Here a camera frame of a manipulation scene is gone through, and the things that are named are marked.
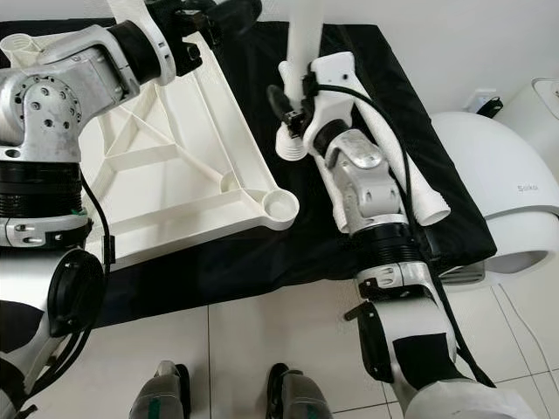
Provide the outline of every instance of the white plastic part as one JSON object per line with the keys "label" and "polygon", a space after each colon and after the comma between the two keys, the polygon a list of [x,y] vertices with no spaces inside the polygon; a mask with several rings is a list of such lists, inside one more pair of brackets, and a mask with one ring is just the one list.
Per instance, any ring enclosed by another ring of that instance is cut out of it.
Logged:
{"label": "white plastic part", "polygon": [[[279,64],[279,74],[285,85],[284,92],[293,109],[300,109],[304,98],[303,77],[308,65],[321,51],[324,0],[290,0],[287,61]],[[276,134],[276,153],[287,161],[298,161],[307,155],[301,138],[293,138],[285,124]]]}
{"label": "white plastic part", "polygon": [[[79,138],[82,169],[116,236],[114,269],[257,226],[284,230],[299,212],[273,180],[210,48],[199,34],[187,40],[202,67],[169,86],[146,84]],[[86,248],[100,257],[100,220],[85,196],[84,206],[95,222]]]}
{"label": "white plastic part", "polygon": [[165,86],[173,81],[176,77],[173,54],[161,30],[149,15],[144,0],[107,0],[107,2],[117,23],[125,20],[133,22],[141,29],[153,46],[161,67],[161,75],[157,79],[157,83],[160,86]]}
{"label": "white plastic part", "polygon": [[[351,52],[340,52],[313,61],[311,69],[316,73],[317,81],[323,85],[345,86],[369,97],[367,91],[355,75],[355,61]],[[357,104],[362,117],[382,149],[399,183],[405,182],[404,158],[402,149],[388,123],[371,106],[346,93],[320,92],[314,98],[314,118],[305,132],[303,143],[305,149],[315,154],[313,141],[325,123],[334,119],[343,119],[351,125],[351,108]],[[411,196],[414,216],[423,226],[438,223],[451,212],[445,199],[431,188],[413,160],[407,156],[410,166]]]}
{"label": "white plastic part", "polygon": [[286,75],[286,96],[293,108],[299,109],[303,99],[303,77],[321,50],[324,0],[290,1],[287,62],[282,64],[287,69],[281,72]]}
{"label": "white plastic part", "polygon": [[292,137],[287,125],[282,123],[276,133],[276,153],[286,161],[299,161],[307,155],[300,137]]}
{"label": "white plastic part", "polygon": [[559,79],[534,79],[495,120],[512,128],[528,142],[559,182]]}
{"label": "white plastic part", "polygon": [[411,400],[405,419],[537,419],[514,390],[475,381],[438,381]]}
{"label": "white plastic part", "polygon": [[40,47],[29,35],[14,33],[0,41],[0,50],[11,62],[12,67],[27,67],[35,63]]}
{"label": "white plastic part", "polygon": [[472,113],[438,113],[432,125],[497,245],[476,285],[521,278],[559,255],[559,185],[514,131]]}

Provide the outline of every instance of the white rod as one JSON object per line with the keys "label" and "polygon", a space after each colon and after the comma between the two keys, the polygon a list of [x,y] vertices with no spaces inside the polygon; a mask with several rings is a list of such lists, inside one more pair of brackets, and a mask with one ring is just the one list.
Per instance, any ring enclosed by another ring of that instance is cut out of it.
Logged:
{"label": "white rod", "polygon": [[319,57],[324,23],[324,0],[291,0],[285,93],[295,109],[303,99],[302,79]]}

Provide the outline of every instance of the white pipe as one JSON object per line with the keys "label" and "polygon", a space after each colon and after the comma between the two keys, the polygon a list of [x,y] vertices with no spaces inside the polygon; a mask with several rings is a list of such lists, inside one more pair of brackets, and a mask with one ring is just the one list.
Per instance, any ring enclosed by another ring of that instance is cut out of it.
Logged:
{"label": "white pipe", "polygon": [[285,93],[295,109],[303,99],[303,77],[308,65],[319,57],[322,25],[324,23],[324,0],[291,0],[289,39],[287,41],[287,69],[282,75]]}
{"label": "white pipe", "polygon": [[[355,89],[369,96],[361,83],[355,83]],[[375,109],[362,100],[355,100],[355,103],[365,119],[370,132],[373,134],[376,143],[384,152],[394,176],[404,189],[407,188],[405,184],[404,159],[402,158],[402,150],[396,135],[390,129],[386,120]],[[427,183],[413,160],[408,155],[406,157],[410,166],[411,200],[414,216],[419,224],[423,226],[438,223],[451,213],[451,209],[445,199]]]}

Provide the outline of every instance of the floor tile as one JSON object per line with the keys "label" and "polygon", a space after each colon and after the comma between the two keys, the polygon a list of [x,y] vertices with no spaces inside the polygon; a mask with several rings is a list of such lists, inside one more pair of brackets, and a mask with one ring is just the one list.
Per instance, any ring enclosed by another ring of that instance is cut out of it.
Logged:
{"label": "floor tile", "polygon": [[374,406],[372,408],[349,410],[334,414],[334,419],[390,419],[388,406]]}
{"label": "floor tile", "polygon": [[497,384],[497,388],[516,390],[539,419],[549,419],[549,413],[531,376],[500,382]]}
{"label": "floor tile", "polygon": [[[460,330],[478,365],[493,381],[529,374],[513,333],[491,288],[448,294]],[[465,363],[459,363],[466,374]]]}
{"label": "floor tile", "polygon": [[207,307],[92,332],[83,354],[59,381],[31,399],[40,419],[126,418],[160,361],[186,365],[192,419],[209,419]]}
{"label": "floor tile", "polygon": [[212,418],[264,417],[276,362],[315,380],[333,412],[384,403],[363,367],[357,324],[342,319],[358,303],[353,282],[320,281],[211,306]]}
{"label": "floor tile", "polygon": [[404,419],[400,403],[389,403],[388,411],[390,412],[390,419]]}
{"label": "floor tile", "polygon": [[398,401],[398,399],[396,398],[396,394],[394,393],[394,390],[392,389],[392,386],[390,384],[384,382],[383,388],[384,394],[386,395],[386,402],[393,403]]}
{"label": "floor tile", "polygon": [[[559,327],[556,324],[556,319],[559,319],[559,305],[556,301],[559,294],[559,258],[525,278],[503,286],[518,312],[534,330],[551,367],[559,368]],[[530,372],[537,374],[546,371],[547,367],[534,338],[514,313],[503,291],[494,287],[494,292],[518,340]]]}
{"label": "floor tile", "polygon": [[[553,374],[556,381],[559,382],[559,370],[554,371]],[[553,385],[549,373],[534,375],[534,380],[543,402],[548,408],[549,415],[554,419],[559,417],[559,394],[557,394],[557,389]]]}

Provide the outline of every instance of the black cloth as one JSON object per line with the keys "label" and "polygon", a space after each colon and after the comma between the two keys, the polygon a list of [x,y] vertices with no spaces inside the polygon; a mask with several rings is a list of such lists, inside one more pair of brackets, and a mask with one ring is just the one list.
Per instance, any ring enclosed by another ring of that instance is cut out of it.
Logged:
{"label": "black cloth", "polygon": [[[75,30],[76,24],[0,24],[0,38],[16,31],[38,35]],[[287,24],[258,23],[242,38],[228,41],[216,56],[274,178],[300,201],[293,227],[244,231],[114,272],[101,325],[322,278],[351,278],[364,267],[348,237],[336,229],[314,160],[287,162],[275,154],[279,123],[267,103],[266,88],[281,85],[277,66],[286,57],[286,41]],[[412,159],[452,208],[445,220],[422,231],[436,270],[492,256],[496,249],[487,225],[380,30],[374,25],[325,25],[321,55],[341,51],[354,53],[365,88],[391,115]],[[368,131],[357,113],[354,125]]]}

